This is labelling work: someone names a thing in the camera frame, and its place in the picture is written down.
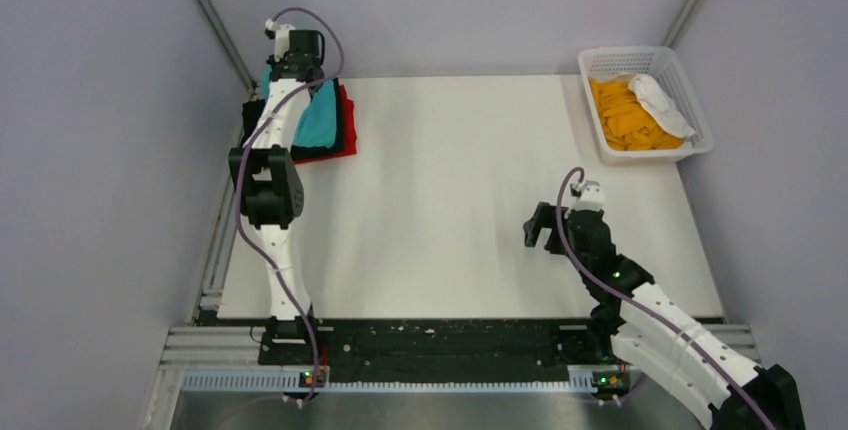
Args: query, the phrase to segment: stack of clothes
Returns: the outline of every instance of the stack of clothes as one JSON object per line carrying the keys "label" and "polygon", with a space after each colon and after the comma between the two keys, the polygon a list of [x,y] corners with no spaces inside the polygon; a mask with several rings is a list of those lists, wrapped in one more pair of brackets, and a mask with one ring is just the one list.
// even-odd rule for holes
{"label": "stack of clothes", "polygon": [[[270,67],[260,83],[259,93],[268,95]],[[265,108],[265,100],[242,106],[245,139],[253,133]],[[295,163],[308,163],[356,154],[353,100],[338,79],[321,85],[298,122],[291,147]]]}
{"label": "stack of clothes", "polygon": [[657,119],[645,110],[643,102],[630,89],[629,81],[602,83],[589,78],[589,85],[610,148],[627,151],[671,150],[685,143],[683,138],[663,129]]}

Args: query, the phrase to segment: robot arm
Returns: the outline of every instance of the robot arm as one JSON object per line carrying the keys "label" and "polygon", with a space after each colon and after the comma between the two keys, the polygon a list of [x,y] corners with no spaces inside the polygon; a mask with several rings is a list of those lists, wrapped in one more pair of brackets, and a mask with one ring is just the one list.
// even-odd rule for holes
{"label": "robot arm", "polygon": [[[603,222],[604,194],[597,182],[574,184],[571,193],[577,201],[564,214],[563,223],[574,256],[607,286],[680,329],[672,331],[581,273],[589,293],[599,302],[589,325],[599,350],[641,369],[686,406],[704,428],[763,428],[752,409],[713,366],[717,365],[753,398],[776,428],[803,429],[792,376],[779,365],[766,370],[724,345],[669,299],[650,273],[617,253],[610,229]],[[541,228],[550,227],[551,238],[545,248],[566,254],[555,219],[553,206],[539,204],[533,219],[525,224],[525,244],[535,246]],[[709,358],[696,352],[694,344]]]}
{"label": "robot arm", "polygon": [[[309,105],[308,92],[298,92],[282,106],[283,99],[304,83],[323,77],[323,36],[314,30],[296,30],[291,25],[266,23],[266,34],[274,39],[274,54],[268,58],[271,79],[265,107],[253,132],[256,136],[248,157],[242,189],[242,214],[254,227],[255,242],[276,263],[292,296],[304,309],[311,300],[303,284],[299,259],[294,251],[291,223],[303,210],[303,185],[290,148],[300,117]],[[236,183],[243,151],[231,150],[229,163]],[[266,263],[271,290],[270,315],[291,321],[299,312],[277,281],[277,269]]]}

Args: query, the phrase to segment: plastic basket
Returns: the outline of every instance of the plastic basket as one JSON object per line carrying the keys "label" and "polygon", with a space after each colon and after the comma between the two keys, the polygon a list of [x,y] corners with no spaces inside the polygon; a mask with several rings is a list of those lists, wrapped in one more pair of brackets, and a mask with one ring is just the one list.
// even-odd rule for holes
{"label": "plastic basket", "polygon": [[[683,65],[674,50],[668,47],[604,47],[580,52],[578,57],[583,89],[589,101],[589,113],[595,126],[595,143],[604,163],[618,165],[639,162],[676,162],[689,155],[712,150],[715,142],[701,111],[692,85],[683,71]],[[604,137],[601,119],[589,87],[589,77],[600,82],[622,73],[647,73],[654,77],[677,104],[677,109],[695,129],[687,140],[692,148],[683,150],[621,151],[611,148]]]}

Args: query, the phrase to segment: folded clothes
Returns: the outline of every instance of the folded clothes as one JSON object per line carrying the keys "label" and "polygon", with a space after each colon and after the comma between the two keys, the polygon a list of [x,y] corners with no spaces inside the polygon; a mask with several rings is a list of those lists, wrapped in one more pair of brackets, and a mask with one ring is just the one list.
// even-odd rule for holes
{"label": "folded clothes", "polygon": [[607,144],[614,150],[668,150],[685,143],[666,132],[639,103],[626,81],[589,78]]}
{"label": "folded clothes", "polygon": [[[268,98],[271,87],[271,65],[266,65],[259,81],[259,93]],[[294,134],[294,145],[302,148],[333,147],[337,140],[336,128],[336,88],[333,85],[321,85],[312,95],[309,106],[300,116]]]}
{"label": "folded clothes", "polygon": [[336,142],[330,148],[292,146],[292,159],[296,164],[317,162],[330,158],[356,155],[356,127],[353,119],[353,100],[348,98],[344,85],[338,87]]}

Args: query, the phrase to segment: white tabletop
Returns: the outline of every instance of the white tabletop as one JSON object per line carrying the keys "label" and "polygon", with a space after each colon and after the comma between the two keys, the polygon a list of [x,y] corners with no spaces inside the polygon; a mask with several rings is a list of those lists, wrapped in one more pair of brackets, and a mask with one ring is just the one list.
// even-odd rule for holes
{"label": "white tabletop", "polygon": [[[359,153],[299,165],[297,248],[325,318],[586,317],[566,257],[524,247],[522,224],[575,165],[601,183],[620,252],[690,314],[722,316],[673,164],[606,166],[576,76],[365,78]],[[220,318],[268,316],[262,260],[236,237]]]}

